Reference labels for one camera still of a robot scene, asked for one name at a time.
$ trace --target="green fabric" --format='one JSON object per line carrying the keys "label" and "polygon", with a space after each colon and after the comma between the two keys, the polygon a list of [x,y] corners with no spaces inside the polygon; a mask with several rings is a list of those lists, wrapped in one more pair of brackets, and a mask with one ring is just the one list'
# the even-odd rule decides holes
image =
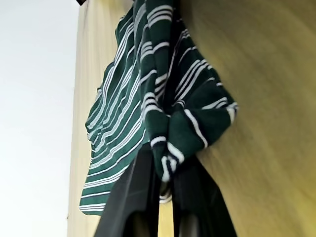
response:
{"label": "green fabric", "polygon": [[151,143],[157,174],[167,182],[222,135],[238,109],[172,0],[136,0],[115,35],[118,50],[86,123],[92,154],[79,206],[85,214],[102,214],[142,144]]}

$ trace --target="black plastic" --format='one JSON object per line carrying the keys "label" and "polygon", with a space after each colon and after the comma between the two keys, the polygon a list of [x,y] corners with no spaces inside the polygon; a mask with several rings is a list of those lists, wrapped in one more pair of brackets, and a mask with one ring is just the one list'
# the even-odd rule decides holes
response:
{"label": "black plastic", "polygon": [[190,236],[237,236],[218,186],[196,157],[185,161],[174,175],[172,201],[175,237],[188,231],[181,222],[191,222],[197,234]]}
{"label": "black plastic", "polygon": [[79,3],[79,5],[81,6],[82,4],[84,4],[86,0],[77,0],[77,2]]}
{"label": "black plastic", "polygon": [[153,154],[145,144],[114,184],[94,237],[134,237],[131,217],[140,213],[151,237],[158,233],[160,179]]}

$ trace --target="white stripe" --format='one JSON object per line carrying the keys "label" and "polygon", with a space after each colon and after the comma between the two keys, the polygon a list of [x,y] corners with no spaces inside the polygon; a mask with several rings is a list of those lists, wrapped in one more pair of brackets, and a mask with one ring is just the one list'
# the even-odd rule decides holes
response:
{"label": "white stripe", "polygon": [[124,157],[128,156],[130,153],[132,153],[132,152],[136,149],[136,147],[143,141],[144,136],[145,136],[145,130],[144,130],[144,133],[143,133],[142,138],[136,143],[136,145],[135,145],[134,147],[132,147],[127,153],[125,153],[124,155],[122,155],[122,156],[116,161],[115,164],[113,164],[112,166],[110,166],[110,167],[108,167],[108,168],[106,168],[106,169],[104,169],[104,170],[102,170],[102,171],[99,171],[99,172],[97,172],[97,173],[91,174],[91,176],[97,175],[97,174],[101,174],[101,173],[104,173],[104,172],[107,172],[107,171],[109,171],[110,169],[114,168],[114,167],[119,163],[119,161],[120,161],[121,159],[123,159]]}
{"label": "white stripe", "polygon": [[[120,55],[120,58],[118,60],[115,60],[115,64],[113,67],[111,67],[111,69],[109,70],[109,73],[105,79],[105,83],[103,85],[103,88],[102,88],[102,91],[103,91],[103,94],[107,94],[107,84],[109,84],[108,82],[112,80],[112,72],[115,71],[115,69],[117,68],[121,58],[122,58],[122,53],[120,53],[120,49],[122,48],[122,45],[124,44],[124,42],[126,42],[127,40],[127,37],[132,33],[133,31],[130,30],[128,34],[125,34],[124,35],[124,40],[120,43],[119,47],[118,47],[118,54],[117,55]],[[103,98],[103,104],[102,104],[102,107],[101,107],[101,110],[99,111],[98,115],[94,118],[94,120],[90,123],[90,125],[88,126],[88,128],[93,128],[95,126],[95,124],[97,123],[97,121],[100,119],[103,111],[104,111],[104,108],[105,108],[105,105],[106,105],[106,95],[104,95],[104,98]]]}
{"label": "white stripe", "polygon": [[227,108],[238,109],[238,104],[237,104],[236,102],[233,102],[232,104],[230,104],[229,106],[227,106]]}
{"label": "white stripe", "polygon": [[[112,142],[114,142],[116,139],[119,138],[119,136],[122,134],[122,132],[125,130],[126,126],[128,125],[128,122],[129,122],[130,119],[132,118],[134,112],[135,112],[136,109],[138,108],[139,104],[140,104],[140,102],[138,102],[138,103],[135,105],[135,107],[134,107],[134,109],[132,110],[130,116],[128,117],[127,121],[125,122],[123,128],[120,130],[120,133],[119,133],[118,135],[116,135],[116,137],[115,137],[114,139],[112,139],[112,140],[109,140],[109,139],[108,139],[108,140],[107,140],[107,145],[111,144]],[[100,142],[100,144],[96,147],[95,152],[98,152],[98,151],[101,149],[101,147],[104,145],[104,143],[105,143],[105,138],[108,138],[108,137],[112,136],[112,135],[116,132],[116,130],[117,130],[117,128],[119,127],[119,125],[120,125],[120,123],[121,123],[121,121],[122,121],[124,115],[125,115],[125,113],[121,113],[121,114],[119,115],[118,119],[116,120],[115,125],[112,127],[112,129],[111,129],[110,131],[107,131],[107,132],[105,132],[105,133],[102,134],[101,142]]]}
{"label": "white stripe", "polygon": [[204,70],[207,67],[207,63],[205,63],[204,65],[201,65],[200,68],[197,70],[197,72],[195,73],[193,79],[190,81],[189,86],[185,89],[185,91],[180,95],[179,99],[183,99],[188,92],[191,90],[191,88],[193,87],[194,83],[196,82],[198,76],[200,75],[200,73],[202,72],[202,70]]}
{"label": "white stripe", "polygon": [[226,105],[227,104],[227,102],[226,101],[223,101],[223,102],[221,102],[221,103],[219,103],[215,108],[221,108],[222,106],[224,106],[224,105]]}
{"label": "white stripe", "polygon": [[164,90],[161,90],[161,92],[159,92],[159,94],[156,96],[157,99],[159,99],[164,93]]}
{"label": "white stripe", "polygon": [[196,120],[196,118],[191,114],[191,112],[189,110],[184,110],[185,114],[188,116],[188,118],[191,120],[194,129],[196,131],[196,134],[199,136],[199,138],[203,141],[204,143],[204,148],[207,148],[207,140],[206,138],[202,135],[201,130],[198,126],[198,121]]}
{"label": "white stripe", "polygon": [[157,78],[156,78],[156,81],[155,81],[155,85],[158,85],[159,83],[161,83],[162,81],[164,81],[166,78],[167,78],[167,73],[166,73],[166,74],[163,74],[163,75],[160,76],[160,77],[157,77]]}
{"label": "white stripe", "polygon": [[180,88],[180,90],[177,92],[175,99],[177,99],[179,97],[179,99],[183,98],[183,93],[185,91],[188,90],[188,88],[191,88],[190,85],[193,85],[193,83],[195,82],[195,79],[198,77],[198,75],[200,74],[200,72],[207,66],[207,62],[205,59],[203,59],[202,61],[200,61],[191,71],[191,73],[189,74],[187,80],[182,84],[182,87]]}
{"label": "white stripe", "polygon": [[233,108],[226,108],[226,110],[229,114],[229,117],[231,119],[231,124],[232,124],[235,120],[235,110]]}
{"label": "white stripe", "polygon": [[105,184],[111,184],[111,183],[114,183],[117,180],[119,180],[119,178],[120,178],[120,176],[118,176],[118,177],[116,177],[114,179],[111,179],[111,180],[102,180],[101,182],[98,182],[98,183],[95,183],[95,184],[91,184],[89,186],[84,186],[83,189],[99,187],[99,186],[102,186],[102,185],[105,185]]}
{"label": "white stripe", "polygon": [[138,12],[135,17],[135,24],[134,24],[134,31],[136,32],[138,30],[138,25],[142,19],[142,17],[146,13],[146,6],[145,4],[141,5],[140,8],[138,9]]}
{"label": "white stripe", "polygon": [[163,182],[168,182],[170,179],[170,175],[169,175],[168,168],[167,168],[167,157],[162,157],[161,164],[162,164],[162,168],[163,168],[163,174],[162,174],[161,180]]}
{"label": "white stripe", "polygon": [[96,194],[87,194],[87,195],[81,196],[81,198],[88,198],[88,197],[94,197],[94,196],[101,196],[101,195],[109,194],[109,193],[110,193],[110,191],[102,192],[102,193],[96,193]]}
{"label": "white stripe", "polygon": [[124,90],[124,88],[128,85],[129,79],[130,79],[130,77],[131,77],[131,75],[132,75],[132,71],[133,71],[133,66],[131,66],[131,67],[129,68],[127,74],[125,75],[125,77],[124,77],[123,80],[122,80],[122,84],[121,84],[121,85],[117,84],[117,87],[115,88],[115,91],[117,90],[117,88],[119,88],[119,91],[118,91],[118,93],[117,93],[117,95],[116,95],[116,97],[115,97],[115,100],[114,100],[113,102],[112,102],[112,98],[113,98],[113,96],[114,96],[115,93],[112,94],[112,96],[111,96],[111,98],[110,98],[110,100],[109,100],[109,104],[111,104],[111,106],[110,106],[110,107],[107,107],[106,110],[105,110],[105,114],[107,115],[107,117],[106,117],[106,118],[103,118],[102,121],[100,121],[100,124],[106,124],[106,123],[110,120],[110,117],[111,117],[111,115],[113,114],[113,110],[114,110],[115,105],[117,104],[117,102],[118,102],[118,100],[119,100],[119,96],[120,96],[121,92],[122,92],[122,91]]}
{"label": "white stripe", "polygon": [[146,56],[148,56],[148,55],[150,55],[150,54],[153,54],[153,53],[154,53],[154,52],[153,52],[152,50],[146,51],[145,53],[143,53],[143,54],[140,56],[140,61],[142,62],[143,59],[144,59]]}
{"label": "white stripe", "polygon": [[185,82],[185,80],[187,79],[187,76],[189,75],[189,73],[192,71],[193,68],[196,68],[196,66],[200,63],[200,60],[196,60],[194,63],[191,64],[191,66],[189,67],[189,69],[187,70],[187,72],[184,74],[184,76],[181,78],[181,81],[179,82],[177,88],[176,88],[176,92],[182,87],[183,82]]}
{"label": "white stripe", "polygon": [[90,166],[89,169],[95,169],[103,164],[105,164],[106,162],[108,162],[109,160],[112,159],[112,157],[114,156],[114,154],[119,151],[122,147],[124,147],[130,140],[133,139],[134,135],[137,133],[137,131],[140,129],[141,127],[141,118],[139,117],[139,119],[137,120],[137,122],[134,124],[134,126],[131,128],[129,134],[124,137],[124,139],[119,142],[116,146],[112,147],[109,150],[109,154],[106,155],[105,157],[103,157],[100,161],[92,164]]}
{"label": "white stripe", "polygon": [[79,208],[85,208],[85,207],[98,207],[98,206],[103,207],[103,206],[105,206],[105,203],[82,205],[82,206],[79,206]]}
{"label": "white stripe", "polygon": [[[130,91],[128,101],[127,101],[126,105],[124,106],[124,108],[123,108],[123,110],[122,110],[122,113],[123,113],[123,114],[127,111],[128,107],[129,107],[130,104],[132,103],[132,100],[133,100],[133,98],[134,98],[134,96],[135,96],[135,94],[136,94],[137,88],[138,88],[138,84],[139,84],[139,75],[137,76],[137,78],[136,78],[136,80],[135,80],[135,82],[134,82],[134,85],[133,85],[133,87],[132,87],[132,89],[131,89],[131,91]],[[113,104],[112,104],[112,106],[111,106],[110,111],[107,113],[107,114],[108,114],[108,117],[107,117],[105,120],[103,120],[103,122],[102,122],[103,126],[105,126],[105,125],[107,124],[107,122],[110,120],[110,116],[113,114],[113,109],[114,109],[114,108],[117,109],[116,112],[115,112],[115,115],[113,116],[113,118],[112,118],[112,120],[111,120],[111,122],[110,122],[110,125],[108,125],[107,127],[103,128],[102,130],[107,129],[108,127],[111,126],[111,124],[112,124],[112,122],[113,122],[113,119],[115,118],[115,116],[116,116],[116,114],[117,114],[117,112],[118,112],[119,107],[121,106],[123,100],[126,98],[126,95],[121,98],[121,101],[120,101],[120,104],[119,104],[119,105],[117,105],[118,98],[119,98],[119,96],[116,97],[115,101],[113,102]]]}
{"label": "white stripe", "polygon": [[215,108],[216,105],[218,105],[219,103],[221,103],[222,101],[227,101],[227,97],[222,97],[219,100],[213,102],[212,104],[206,105],[204,107],[202,107],[203,110],[209,110],[209,109],[213,109]]}
{"label": "white stripe", "polygon": [[150,146],[154,147],[154,145],[158,142],[165,142],[167,139],[166,137],[160,136],[160,137],[155,137],[153,140],[150,142]]}
{"label": "white stripe", "polygon": [[211,80],[215,80],[215,78],[209,78],[205,82],[208,82],[208,81],[211,81]]}
{"label": "white stripe", "polygon": [[104,208],[100,208],[100,209],[82,209],[82,208],[79,208],[80,211],[84,211],[84,212],[88,212],[88,211],[100,211],[102,212],[104,210]]}
{"label": "white stripe", "polygon": [[151,18],[152,15],[154,15],[156,12],[161,11],[161,10],[170,10],[173,11],[173,8],[169,5],[161,5],[153,9],[148,15],[147,19]]}
{"label": "white stripe", "polygon": [[93,117],[93,115],[98,111],[100,105],[102,106],[102,103],[103,103],[103,101],[100,100],[99,103],[98,103],[98,106],[95,108],[95,110],[94,110],[94,111],[91,113],[91,115],[88,117],[88,119],[87,119],[87,123],[88,123],[88,124],[90,124],[90,122],[89,122],[90,119],[91,119],[91,118]]}
{"label": "white stripe", "polygon": [[120,29],[120,31],[119,32],[121,32],[123,29],[124,29],[124,27],[126,26],[126,24],[129,22],[129,20],[131,20],[133,17],[131,16],[126,22],[125,22],[125,24],[122,26],[122,28]]}
{"label": "white stripe", "polygon": [[167,144],[168,150],[171,154],[178,158],[179,163],[181,164],[184,161],[184,155],[179,151],[175,146],[173,146],[170,142]]}
{"label": "white stripe", "polygon": [[158,93],[161,89],[164,88],[165,85],[166,85],[166,83],[163,83],[160,86],[158,86],[157,88],[155,88],[155,93]]}
{"label": "white stripe", "polygon": [[[170,66],[169,66],[169,71],[168,71],[168,75],[166,77],[166,80],[168,81],[169,77],[170,77],[170,74],[171,74],[171,71],[172,71],[172,67],[173,67],[173,63],[174,63],[174,58],[175,58],[175,55],[177,54],[178,52],[178,46],[181,42],[181,39],[182,39],[182,35],[183,34],[186,34],[188,32],[187,29],[183,30],[179,36],[179,39],[174,47],[174,50],[173,50],[173,54],[172,54],[172,58],[171,58],[171,63],[170,63]],[[157,98],[159,99],[162,95],[164,95],[164,90],[162,90],[158,95],[157,95]]]}
{"label": "white stripe", "polygon": [[145,108],[145,110],[144,110],[144,113],[143,113],[143,118],[144,118],[144,119],[146,118],[147,113],[148,113],[149,111],[151,111],[151,110],[156,110],[156,111],[159,111],[159,112],[162,112],[162,113],[163,113],[163,111],[162,111],[160,108],[158,108],[157,105],[149,105],[149,106],[147,106],[147,107]]}
{"label": "white stripe", "polygon": [[95,125],[96,125],[96,123],[97,123],[97,121],[99,120],[99,118],[101,117],[101,115],[102,115],[102,113],[103,113],[103,111],[104,111],[104,108],[105,108],[105,102],[103,101],[102,102],[102,105],[101,105],[101,109],[98,111],[98,114],[97,114],[97,116],[90,122],[90,124],[87,126],[89,129],[92,129]]}
{"label": "white stripe", "polygon": [[168,160],[170,161],[170,167],[171,167],[172,172],[176,171],[177,161],[171,156],[168,156]]}
{"label": "white stripe", "polygon": [[166,199],[160,198],[159,203],[160,203],[160,204],[164,204],[164,203],[170,202],[171,199],[172,199],[172,195],[170,195],[170,196],[167,197]]}
{"label": "white stripe", "polygon": [[143,141],[144,137],[145,137],[145,133],[146,131],[144,130],[143,132],[143,136],[141,137],[141,139],[135,144],[134,147],[132,147],[126,154],[122,155],[113,165],[111,165],[110,167],[106,168],[103,170],[103,172],[107,172],[110,169],[114,168],[123,158],[125,158],[126,156],[128,156],[130,153],[132,153]]}
{"label": "white stripe", "polygon": [[146,101],[149,99],[149,98],[154,98],[155,99],[155,94],[153,92],[147,92],[145,95],[144,95],[144,98],[143,98],[143,102],[142,102],[142,105],[141,105],[141,109],[144,107],[144,104],[146,103]]}
{"label": "white stripe", "polygon": [[150,18],[147,18],[148,23],[150,23],[152,20],[154,20],[156,17],[158,17],[160,15],[170,15],[170,16],[172,16],[172,11],[168,11],[168,10],[158,11],[155,14],[151,15]]}
{"label": "white stripe", "polygon": [[157,73],[156,70],[151,70],[146,76],[140,79],[140,81],[138,82],[138,86],[143,84],[152,74],[156,74],[156,73]]}
{"label": "white stripe", "polygon": [[143,43],[142,48],[141,48],[141,53],[144,52],[145,48],[152,46],[152,42],[151,41],[147,41],[145,43]]}
{"label": "white stripe", "polygon": [[183,108],[186,105],[186,103],[183,100],[177,100],[172,106],[175,106],[176,104],[180,104]]}
{"label": "white stripe", "polygon": [[107,102],[107,96],[108,96],[107,91],[109,90],[109,86],[110,86],[110,84],[111,84],[111,82],[112,82],[113,75],[114,75],[116,69],[118,68],[118,65],[119,65],[119,63],[120,63],[120,61],[121,61],[121,59],[122,59],[122,57],[123,57],[123,55],[124,55],[124,53],[125,53],[125,49],[126,49],[126,46],[127,46],[127,43],[128,43],[128,38],[129,38],[129,36],[130,36],[132,33],[133,33],[133,28],[132,28],[132,26],[131,26],[131,29],[130,29],[130,30],[128,31],[128,33],[127,33],[127,37],[124,39],[124,44],[123,44],[123,46],[121,47],[121,52],[120,52],[118,58],[115,58],[115,61],[114,61],[114,69],[111,71],[111,73],[109,73],[109,80],[107,80],[107,83],[104,84],[104,87],[103,87],[104,103]]}
{"label": "white stripe", "polygon": [[[144,28],[143,28],[143,32],[142,32],[142,38],[141,38],[141,40],[140,40],[139,45],[142,45],[142,44],[143,44],[144,34],[145,34],[145,30],[146,30],[147,28],[148,28],[148,24],[145,24],[145,25],[144,25]],[[141,51],[141,47],[138,47],[138,50],[137,50],[137,52],[136,52],[136,58],[138,57],[140,51]]]}
{"label": "white stripe", "polygon": [[[134,82],[134,85],[133,85],[133,87],[132,87],[132,89],[131,89],[131,91],[130,91],[130,95],[129,95],[129,98],[128,98],[128,101],[127,101],[127,104],[128,104],[128,105],[131,104],[131,97],[132,97],[132,98],[134,97],[134,94],[135,94],[135,93],[133,94],[133,92],[134,92],[134,90],[135,90],[134,87],[136,87],[136,84],[137,84],[137,82],[135,81],[135,82]],[[102,121],[102,127],[103,127],[102,131],[103,131],[104,129],[107,129],[108,127],[111,126],[111,124],[112,124],[112,122],[113,122],[115,116],[117,115],[117,112],[118,112],[118,110],[119,110],[121,104],[123,103],[123,101],[124,101],[125,98],[126,98],[126,95],[124,95],[124,96],[121,98],[120,103],[117,105],[117,102],[118,102],[118,100],[119,100],[119,95],[120,95],[120,93],[122,92],[122,90],[123,90],[127,85],[128,85],[128,80],[126,81],[126,83],[124,82],[124,84],[122,85],[120,91],[118,92],[118,96],[117,96],[117,97],[115,98],[115,100],[112,102],[112,105],[111,105],[111,107],[110,107],[110,111],[107,112],[107,110],[106,110],[105,114],[107,115],[107,117],[106,117],[106,119],[103,119],[103,121]],[[114,116],[113,116],[112,119],[111,119],[111,116],[113,115],[113,110],[114,110],[114,108],[116,108],[116,111],[115,111],[115,113],[114,113]],[[124,111],[124,112],[127,111],[126,106],[123,108],[122,111]]]}
{"label": "white stripe", "polygon": [[190,50],[194,50],[194,49],[196,49],[197,47],[192,47],[192,48],[188,48],[186,51],[184,51],[184,53],[182,54],[182,56],[181,56],[181,58],[180,58],[180,60],[179,60],[179,63],[178,63],[178,65],[181,63],[181,61],[182,61],[182,59],[184,58],[184,56],[190,51]]}
{"label": "white stripe", "polygon": [[168,20],[168,21],[171,21],[171,16],[159,16],[159,17],[156,17],[154,20],[152,20],[150,23],[148,23],[149,27],[153,26],[153,24],[155,24],[156,22],[158,21],[161,21],[161,20]]}
{"label": "white stripe", "polygon": [[161,42],[159,44],[157,44],[154,48],[153,48],[153,52],[155,53],[158,49],[162,48],[162,47],[169,47],[169,42]]}
{"label": "white stripe", "polygon": [[83,188],[85,189],[85,188],[89,188],[90,186],[93,186],[95,184],[99,184],[99,183],[115,180],[115,179],[119,178],[124,173],[124,171],[127,168],[128,168],[128,166],[124,167],[118,173],[116,173],[114,175],[111,175],[110,177],[103,178],[103,179],[98,179],[98,180],[91,181],[91,182],[87,182],[87,183],[84,184]]}
{"label": "white stripe", "polygon": [[146,102],[145,102],[145,104],[144,104],[144,107],[146,107],[146,106],[149,105],[150,103],[154,103],[154,104],[158,105],[156,99],[148,98],[148,100],[146,100]]}

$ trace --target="yellow wall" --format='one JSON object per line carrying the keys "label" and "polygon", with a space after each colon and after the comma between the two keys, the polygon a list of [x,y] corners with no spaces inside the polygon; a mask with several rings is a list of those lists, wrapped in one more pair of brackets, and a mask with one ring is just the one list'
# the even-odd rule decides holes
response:
{"label": "yellow wall", "polygon": [[[316,2],[181,2],[197,47],[240,105],[234,125],[199,153],[238,236],[314,237]],[[129,4],[90,0],[80,9],[68,237],[92,237],[98,222],[78,210],[90,157],[84,123]],[[172,236],[170,207],[160,215],[164,237]]]}

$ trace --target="white wall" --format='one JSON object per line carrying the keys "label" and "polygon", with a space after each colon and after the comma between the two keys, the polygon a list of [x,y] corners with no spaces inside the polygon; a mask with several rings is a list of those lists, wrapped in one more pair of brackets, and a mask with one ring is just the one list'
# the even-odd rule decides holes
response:
{"label": "white wall", "polygon": [[0,0],[0,236],[65,237],[79,5]]}

